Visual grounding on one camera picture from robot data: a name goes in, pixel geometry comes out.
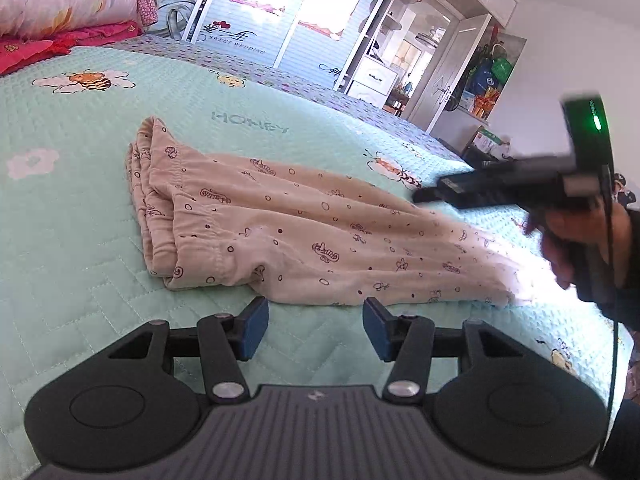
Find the sleeve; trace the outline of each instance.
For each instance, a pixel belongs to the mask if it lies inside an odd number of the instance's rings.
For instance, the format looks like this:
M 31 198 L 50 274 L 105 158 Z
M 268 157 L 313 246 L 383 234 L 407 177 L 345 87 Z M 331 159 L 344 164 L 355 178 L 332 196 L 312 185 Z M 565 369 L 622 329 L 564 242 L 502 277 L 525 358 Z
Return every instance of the sleeve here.
M 631 218 L 633 247 L 629 257 L 629 270 L 626 274 L 625 290 L 640 288 L 640 211 L 627 211 Z
M 633 247 L 623 288 L 616 290 L 616 319 L 630 330 L 640 330 L 640 211 L 628 211 Z M 599 305 L 604 316 L 613 318 L 610 305 Z

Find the door handle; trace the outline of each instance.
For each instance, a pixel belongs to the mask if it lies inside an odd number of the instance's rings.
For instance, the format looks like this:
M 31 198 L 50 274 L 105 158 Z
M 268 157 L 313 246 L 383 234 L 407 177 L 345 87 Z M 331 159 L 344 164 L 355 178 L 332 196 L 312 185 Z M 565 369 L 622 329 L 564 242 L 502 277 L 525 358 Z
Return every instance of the door handle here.
M 445 97 L 447 96 L 447 93 L 449 93 L 449 89 L 451 88 L 451 85 L 447 86 L 447 89 L 444 88 L 438 88 L 438 90 L 440 92 L 442 92 L 442 96 L 440 97 L 440 100 L 438 101 L 438 106 L 440 106 L 443 102 Z

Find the bed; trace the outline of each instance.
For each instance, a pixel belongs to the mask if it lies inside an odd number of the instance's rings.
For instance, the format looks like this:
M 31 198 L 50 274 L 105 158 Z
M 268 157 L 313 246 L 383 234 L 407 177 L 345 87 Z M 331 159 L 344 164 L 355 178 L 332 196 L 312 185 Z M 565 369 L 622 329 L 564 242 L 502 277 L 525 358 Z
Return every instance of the bed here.
M 286 84 L 288 94 L 276 89 Z M 149 319 L 193 326 L 216 312 L 237 314 L 254 296 L 247 286 L 170 292 L 146 271 L 124 173 L 127 145 L 144 118 L 159 116 L 179 140 L 202 152 L 348 173 L 399 196 L 405 196 L 405 186 L 375 171 L 376 160 L 392 161 L 427 183 L 466 168 L 398 118 L 303 84 L 277 71 L 147 37 L 114 48 L 77 47 L 69 56 L 1 80 L 1 480 L 22 478 L 38 464 L 22 416 L 41 386 Z M 522 235 L 525 216 L 517 208 L 459 214 L 441 207 L 537 251 L 538 240 Z M 592 304 L 497 310 L 458 302 L 400 304 L 391 310 L 448 327 L 469 317 L 484 319 L 563 365 L 603 399 L 608 395 L 612 326 Z M 358 308 L 272 303 L 270 316 L 254 359 L 242 364 L 252 388 L 260 383 L 382 386 L 390 367 L 377 359 Z M 621 330 L 616 411 L 632 346 Z M 437 360 L 431 389 L 455 374 L 454 360 Z M 176 375 L 202 389 L 192 360 L 178 362 Z

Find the bedspread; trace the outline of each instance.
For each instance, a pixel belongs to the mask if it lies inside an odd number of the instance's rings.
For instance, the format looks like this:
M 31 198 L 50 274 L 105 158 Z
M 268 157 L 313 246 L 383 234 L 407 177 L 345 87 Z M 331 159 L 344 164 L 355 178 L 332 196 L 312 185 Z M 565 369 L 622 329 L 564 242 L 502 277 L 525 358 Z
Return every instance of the bedspread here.
M 440 158 L 461 160 L 436 139 L 404 119 L 376 108 L 374 105 L 360 99 L 311 83 L 304 78 L 276 68 L 263 66 L 241 57 L 218 54 L 186 41 L 158 38 L 150 34 L 116 43 L 111 45 L 111 48 L 180 59 L 246 78 L 249 81 L 270 86 L 287 94 L 302 97 L 333 110 L 338 110 L 354 119 L 376 126 L 405 142 L 421 146 Z

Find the door frame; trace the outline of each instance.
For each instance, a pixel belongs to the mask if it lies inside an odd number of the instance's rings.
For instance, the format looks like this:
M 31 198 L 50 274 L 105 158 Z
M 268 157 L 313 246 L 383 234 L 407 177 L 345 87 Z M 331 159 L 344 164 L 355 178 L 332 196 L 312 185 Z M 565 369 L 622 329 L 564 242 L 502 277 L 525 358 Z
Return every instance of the door frame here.
M 432 0 L 429 1 L 429 4 L 434 7 L 438 12 L 440 12 L 443 16 L 445 16 L 449 20 L 449 27 L 447 27 L 444 36 L 440 40 L 440 43 L 436 47 L 436 50 L 433 53 L 433 57 L 431 57 L 431 61 L 427 65 L 427 69 L 422 74 L 420 81 L 415 86 L 414 93 L 409 98 L 409 101 L 404 106 L 404 110 L 400 114 L 402 119 L 405 119 L 411 122 L 414 117 L 414 110 L 417 106 L 420 98 L 422 97 L 422 92 L 427 88 L 429 84 L 429 80 L 433 73 L 435 72 L 442 56 L 449 49 L 449 43 L 453 40 L 454 31 L 458 27 L 460 21 L 465 20 L 465 16 L 457 10 L 453 5 L 451 5 L 447 0 Z
M 473 53 L 474 53 L 475 49 L 478 47 L 478 43 L 479 43 L 479 41 L 480 41 L 480 38 L 482 37 L 482 34 L 484 34 L 484 32 L 486 31 L 486 28 L 488 27 L 488 25 L 489 25 L 489 24 L 490 24 L 490 22 L 491 22 L 491 14 L 487 13 L 487 14 L 485 14 L 484 16 L 485 16 L 485 24 L 484 24 L 484 27 L 482 28 L 482 33 L 481 33 L 480 35 L 478 35 L 478 39 L 477 39 L 477 41 L 475 42 L 475 45 L 474 45 L 473 49 L 472 49 L 468 54 L 466 54 L 465 61 L 462 63 L 462 66 L 460 67 L 460 70 L 459 70 L 459 72 L 458 72 L 457 76 L 454 78 L 454 79 L 455 79 L 455 82 L 454 82 L 452 85 L 450 85 L 450 86 L 447 88 L 447 91 L 442 95 L 442 100 L 443 100 L 443 104 L 442 104 L 442 106 L 443 106 L 443 107 L 444 107 L 444 105 L 446 104 L 446 102 L 445 102 L 445 101 L 447 101 L 447 100 L 449 99 L 449 97 L 451 96 L 451 94 L 453 93 L 453 91 L 454 91 L 454 89 L 455 89 L 456 84 L 457 84 L 457 83 L 458 83 L 458 81 L 460 80 L 460 77 L 462 77 L 462 74 L 463 74 L 463 72 L 465 71 L 465 68 L 466 68 L 466 66 L 467 66 L 467 65 L 468 65 L 468 63 L 469 63 L 469 60 L 470 60 L 470 59 L 471 59 L 471 57 L 473 56 Z M 472 20 L 472 19 L 475 19 L 475 18 L 478 18 L 478 17 L 479 17 L 479 16 L 475 16 L 475 17 L 473 17 L 473 18 L 468 18 L 468 19 L 469 19 L 469 20 Z M 458 33 L 460 33 L 460 32 L 467 32 L 467 30 L 461 30 L 461 31 L 458 31 L 458 30 L 457 30 L 457 29 L 458 29 L 458 26 L 460 25 L 460 23 L 461 23 L 461 22 L 458 22 L 458 24 L 456 25 L 456 27 L 451 27 L 451 26 L 450 26 L 450 24 L 449 24 L 449 29 L 447 30 L 447 32 L 449 32 L 449 31 L 451 32 L 450 39 L 449 39 L 449 41 L 447 42 L 446 47 L 443 49 L 443 51 L 442 51 L 442 55 L 440 56 L 440 59 L 438 60 L 438 62 L 437 62 L 436 64 L 434 64 L 434 68 L 433 68 L 433 70 L 431 71 L 431 73 L 430 73 L 430 74 L 428 74 L 427 81 L 425 81 L 425 85 L 424 85 L 424 87 L 422 88 L 422 91 L 420 92 L 420 95 L 419 95 L 419 97 L 418 97 L 418 99 L 417 99 L 417 101 L 416 101 L 416 103 L 415 103 L 415 105 L 414 105 L 414 108 L 412 108 L 412 110 L 410 111 L 410 113 L 409 113 L 409 115 L 408 115 L 408 121 L 409 121 L 409 122 L 412 122 L 412 123 L 413 123 L 413 120 L 415 119 L 415 116 L 416 116 L 416 114 L 418 113 L 418 110 L 420 109 L 420 104 L 422 103 L 423 99 L 425 99 L 426 97 L 428 97 L 427 95 L 425 95 L 425 90 L 430 86 L 430 84 L 431 84 L 431 80 L 433 79 L 434 74 L 438 71 L 438 69 L 439 69 L 439 68 L 443 65 L 443 63 L 446 61 L 447 54 L 449 53 L 449 51 L 451 50 L 451 47 L 453 46 L 453 43 L 454 43 L 454 40 L 455 40 L 455 35 L 456 35 L 456 33 L 457 33 L 457 32 L 458 32 Z M 422 76 L 422 78 L 421 78 L 421 80 L 420 80 L 420 83 L 418 83 L 418 84 L 421 84 L 421 83 L 422 83 L 422 81 L 423 81 L 423 79 L 425 79 L 425 76 L 426 76 L 426 75 L 427 75 L 427 74 L 425 73 L 425 74 Z M 427 133 L 427 134 L 428 134 L 428 133 L 431 131 L 431 129 L 432 129 L 432 128 L 433 128 L 433 126 L 435 125 L 436 121 L 437 121 L 437 120 L 438 120 L 438 118 L 440 117 L 440 113 L 441 113 L 441 112 L 442 112 L 442 111 L 440 111 L 439 113 L 437 113 L 437 114 L 436 114 L 436 116 L 431 120 L 431 123 L 430 123 L 430 124 L 429 124 L 425 129 L 424 129 L 425 133 Z

